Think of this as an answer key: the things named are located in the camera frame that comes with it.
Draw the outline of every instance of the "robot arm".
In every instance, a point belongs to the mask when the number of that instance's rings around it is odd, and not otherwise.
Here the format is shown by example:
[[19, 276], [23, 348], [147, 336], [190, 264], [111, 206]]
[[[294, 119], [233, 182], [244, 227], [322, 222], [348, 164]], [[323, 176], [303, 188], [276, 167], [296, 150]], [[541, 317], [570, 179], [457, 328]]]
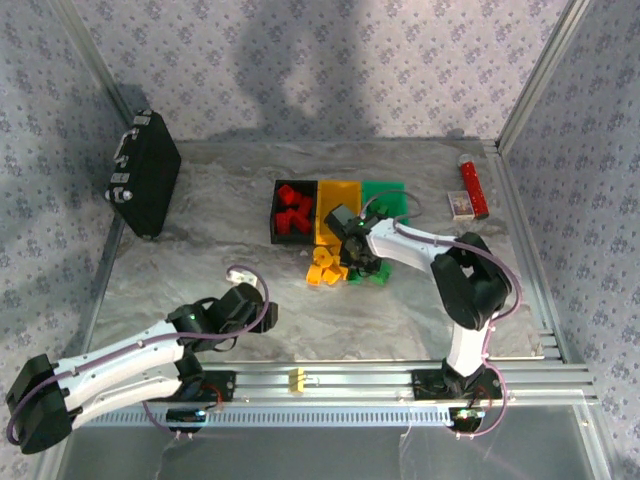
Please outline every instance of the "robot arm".
[[260, 292], [241, 283], [221, 299], [183, 305], [165, 320], [100, 350], [55, 364], [46, 354], [30, 359], [7, 394], [9, 440], [22, 453], [37, 453], [106, 412], [156, 398], [195, 398], [204, 373], [194, 354], [214, 349], [225, 339], [219, 337], [235, 341], [234, 333], [250, 328], [262, 311], [249, 331], [273, 328], [278, 306], [264, 307]]
[[[325, 222], [342, 241], [343, 266], [368, 273], [382, 258], [397, 260], [433, 274], [445, 310], [454, 321], [451, 348], [443, 362], [443, 380], [452, 396], [461, 396], [484, 372], [482, 358], [489, 320], [504, 306], [511, 284], [496, 265], [452, 244], [466, 244], [489, 252], [474, 233], [460, 238], [437, 236], [402, 226], [392, 218], [362, 219], [341, 205]], [[463, 269], [472, 269], [467, 275]]]

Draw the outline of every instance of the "marble surface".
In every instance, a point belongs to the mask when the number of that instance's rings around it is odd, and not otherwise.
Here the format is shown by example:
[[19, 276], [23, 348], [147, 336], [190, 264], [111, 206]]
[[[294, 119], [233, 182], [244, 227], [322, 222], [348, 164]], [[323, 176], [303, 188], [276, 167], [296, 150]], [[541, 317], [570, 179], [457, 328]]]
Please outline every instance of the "marble surface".
[[[179, 144], [183, 164], [165, 228], [153, 242], [122, 236], [94, 330], [98, 348], [165, 318], [177, 306], [220, 297], [228, 265], [257, 268], [266, 278], [279, 322], [267, 334], [241, 337], [213, 361], [440, 359], [452, 321], [433, 279], [393, 263], [385, 287], [365, 283], [311, 287], [305, 276], [312, 247], [271, 245], [269, 212], [276, 179], [401, 181], [423, 202], [412, 226], [443, 235], [475, 231], [517, 269], [504, 214], [485, 158], [476, 161], [491, 215], [452, 220], [446, 192], [464, 188], [457, 158], [482, 155], [479, 142]], [[490, 351], [500, 357], [542, 352], [525, 302], [498, 326]]]

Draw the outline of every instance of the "red lighter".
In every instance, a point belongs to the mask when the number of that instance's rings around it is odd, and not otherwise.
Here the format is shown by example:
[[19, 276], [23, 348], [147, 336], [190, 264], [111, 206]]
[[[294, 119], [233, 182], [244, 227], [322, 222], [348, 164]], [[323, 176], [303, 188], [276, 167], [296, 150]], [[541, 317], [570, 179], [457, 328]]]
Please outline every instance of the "red lighter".
[[482, 186], [478, 179], [478, 172], [476, 172], [476, 167], [473, 164], [471, 155], [461, 155], [458, 164], [460, 165], [464, 185], [467, 187], [467, 192], [469, 192], [469, 196], [471, 197], [471, 205], [473, 206], [475, 217], [478, 220], [487, 218], [489, 216], [489, 206], [487, 205], [487, 200], [484, 198]]

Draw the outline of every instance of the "yellow bin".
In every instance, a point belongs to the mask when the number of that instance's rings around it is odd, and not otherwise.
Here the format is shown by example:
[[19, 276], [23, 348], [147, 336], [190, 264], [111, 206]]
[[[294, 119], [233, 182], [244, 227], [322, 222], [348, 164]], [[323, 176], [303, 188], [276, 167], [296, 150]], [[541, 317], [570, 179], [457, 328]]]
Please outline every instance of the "yellow bin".
[[360, 182], [320, 180], [316, 206], [316, 245], [338, 245], [340, 240], [324, 223], [327, 215], [338, 205], [346, 205], [356, 215], [360, 213], [362, 186]]

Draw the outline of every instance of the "patterned wallpaper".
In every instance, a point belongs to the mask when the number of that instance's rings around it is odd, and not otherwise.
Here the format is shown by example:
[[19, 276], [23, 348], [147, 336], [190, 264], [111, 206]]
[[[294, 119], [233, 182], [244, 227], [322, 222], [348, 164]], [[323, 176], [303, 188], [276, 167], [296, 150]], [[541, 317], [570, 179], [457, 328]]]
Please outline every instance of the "patterned wallpaper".
[[594, 0], [508, 158], [567, 338], [640, 478], [640, 2]]
[[77, 353], [112, 213], [102, 198], [122, 125], [46, 2], [0, 4], [0, 478], [35, 457], [4, 439], [29, 356]]
[[566, 3], [75, 0], [177, 139], [238, 141], [497, 138]]

